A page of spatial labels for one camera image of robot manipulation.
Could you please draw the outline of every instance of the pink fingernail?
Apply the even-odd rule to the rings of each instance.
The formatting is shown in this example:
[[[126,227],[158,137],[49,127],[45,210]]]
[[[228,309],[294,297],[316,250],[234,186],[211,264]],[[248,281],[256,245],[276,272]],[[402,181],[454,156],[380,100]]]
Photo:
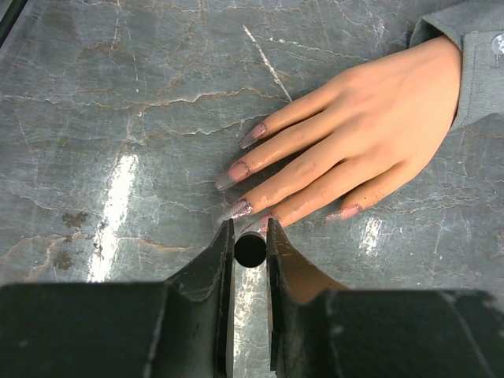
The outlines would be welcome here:
[[[240,199],[224,211],[218,223],[220,224],[228,219],[237,220],[246,217],[247,215],[251,215],[253,210],[252,205],[246,199]]]
[[[353,205],[350,207],[346,207],[341,209],[340,211],[336,211],[333,214],[329,214],[326,216],[325,221],[327,223],[335,222],[335,221],[346,221],[351,217],[355,217],[362,211],[362,208],[359,205]]]
[[[223,191],[224,189],[232,187],[249,175],[250,170],[246,163],[244,161],[237,161],[225,174],[223,174],[219,178],[219,180],[217,180],[215,186],[217,190]]]
[[[239,143],[240,148],[245,149],[256,143],[257,140],[260,139],[266,133],[266,130],[267,130],[266,125],[264,124],[264,122],[258,124],[247,135],[245,135],[245,137]]]
[[[260,217],[255,222],[252,222],[242,230],[242,234],[246,232],[256,232],[258,234],[264,235],[268,231],[268,221],[269,218],[278,219],[275,213],[268,213],[263,217]]]

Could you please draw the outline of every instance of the dark stain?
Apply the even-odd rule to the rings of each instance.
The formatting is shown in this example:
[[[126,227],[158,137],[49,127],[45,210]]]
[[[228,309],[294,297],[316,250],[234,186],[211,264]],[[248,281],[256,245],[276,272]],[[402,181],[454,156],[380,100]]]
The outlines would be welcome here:
[[[82,211],[77,215],[65,213],[63,214],[63,217],[61,217],[61,219],[65,222],[66,227],[68,228],[80,228],[80,226],[82,226],[82,223],[86,221],[86,218],[87,214],[83,213]]]
[[[53,266],[61,270],[69,270],[72,265],[73,262],[67,250],[60,250],[57,252],[56,258],[53,261]]]
[[[102,251],[103,251],[103,247],[101,244],[97,244],[97,243],[93,243],[93,247],[96,249],[96,255],[101,259],[103,260],[103,255],[102,255]]]
[[[66,144],[66,136],[62,136],[60,139],[57,140],[57,144],[59,147],[63,147]]]

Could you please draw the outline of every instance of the finger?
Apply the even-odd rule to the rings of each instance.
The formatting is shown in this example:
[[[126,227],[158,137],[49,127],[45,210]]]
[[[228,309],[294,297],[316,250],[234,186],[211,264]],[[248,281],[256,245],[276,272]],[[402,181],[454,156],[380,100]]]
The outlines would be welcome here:
[[[341,210],[328,215],[326,221],[344,221],[374,206],[414,179],[422,169],[423,167],[406,161],[394,165],[351,191],[343,200]]]
[[[265,232],[270,217],[275,217],[283,227],[287,227],[378,176],[387,168],[386,165],[376,164],[376,160],[371,159],[370,155],[345,161],[278,205],[271,213],[256,220],[243,232]]]
[[[353,142],[356,142],[356,138],[351,131],[333,133],[243,197],[252,204],[254,213],[273,206],[307,187],[344,158],[355,153],[359,146]]]
[[[217,180],[216,188],[223,191],[294,152],[326,138],[338,123],[333,113],[319,113],[254,148]]]
[[[259,125],[253,128],[239,146],[243,149],[256,143],[259,139],[267,138],[288,126],[297,124],[324,110],[335,98],[334,91],[331,91],[327,84],[315,91],[298,98],[281,110],[266,117]]]
[[[341,148],[338,148],[338,146],[335,145],[338,141],[341,143],[343,140],[346,140],[347,146],[355,146],[352,141],[349,140],[348,136],[352,133],[352,129],[347,126],[351,126],[356,121],[347,119],[349,115],[350,114],[347,111],[340,111],[338,108],[334,108],[331,111],[326,110],[301,122],[300,124],[296,124],[295,126],[282,131],[279,135],[253,149],[247,155],[235,162],[228,171],[225,172],[219,180],[217,180],[215,184],[216,188],[219,191],[223,191],[236,183],[245,180],[254,173],[261,171],[269,165],[292,155],[294,152],[303,150],[308,146],[312,146],[313,144],[320,142],[322,139],[324,139],[324,141],[318,143],[316,148],[326,145],[325,149],[327,151],[324,152],[322,157],[315,156],[315,158],[325,159],[333,156],[337,150],[341,151]],[[298,159],[303,159],[307,156],[313,155],[304,153]],[[300,163],[300,160],[295,161],[295,164],[306,165],[304,163]],[[287,170],[284,174],[291,174],[291,172]]]

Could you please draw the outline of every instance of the knuckle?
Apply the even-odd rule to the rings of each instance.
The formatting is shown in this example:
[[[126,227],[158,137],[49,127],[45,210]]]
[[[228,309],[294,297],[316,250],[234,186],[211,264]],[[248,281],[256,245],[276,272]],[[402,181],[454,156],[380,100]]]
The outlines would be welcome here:
[[[347,89],[364,87],[366,81],[365,74],[359,67],[353,67],[340,74],[343,86]]]
[[[392,141],[381,143],[376,147],[373,154],[373,160],[383,165],[389,165],[400,160],[402,156],[402,147],[398,143]]]
[[[371,147],[369,150],[369,161],[374,165],[389,164],[393,154],[390,148],[385,145]]]
[[[382,191],[374,191],[372,193],[372,196],[374,198],[375,203],[378,203],[379,201],[385,198],[385,194]]]
[[[371,109],[373,101],[376,98],[376,94],[367,91],[366,89],[359,88],[358,90],[352,91],[347,95],[347,103],[353,108],[364,111],[364,109]]]
[[[287,130],[287,138],[291,144],[297,145],[304,142],[306,134],[301,128],[291,128]]]
[[[335,200],[336,194],[332,187],[322,187],[318,191],[318,195],[324,203],[329,203]]]
[[[315,161],[302,161],[299,163],[294,163],[293,171],[295,177],[299,179],[305,179],[312,177],[317,171],[317,163]]]
[[[364,114],[358,118],[357,124],[359,128],[369,132],[377,128],[378,120],[370,114]]]
[[[305,96],[302,96],[300,98],[295,99],[291,104],[288,106],[291,108],[309,108],[311,105],[314,103],[314,98],[311,96],[311,94],[307,94]]]

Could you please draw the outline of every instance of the black tube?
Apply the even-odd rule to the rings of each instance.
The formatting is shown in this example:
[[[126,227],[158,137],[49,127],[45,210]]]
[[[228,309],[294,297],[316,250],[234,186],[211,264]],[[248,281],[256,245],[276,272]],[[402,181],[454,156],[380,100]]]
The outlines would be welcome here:
[[[0,47],[7,39],[11,29],[17,21],[17,18],[23,11],[24,6],[28,0],[12,0],[6,14],[0,20]]]

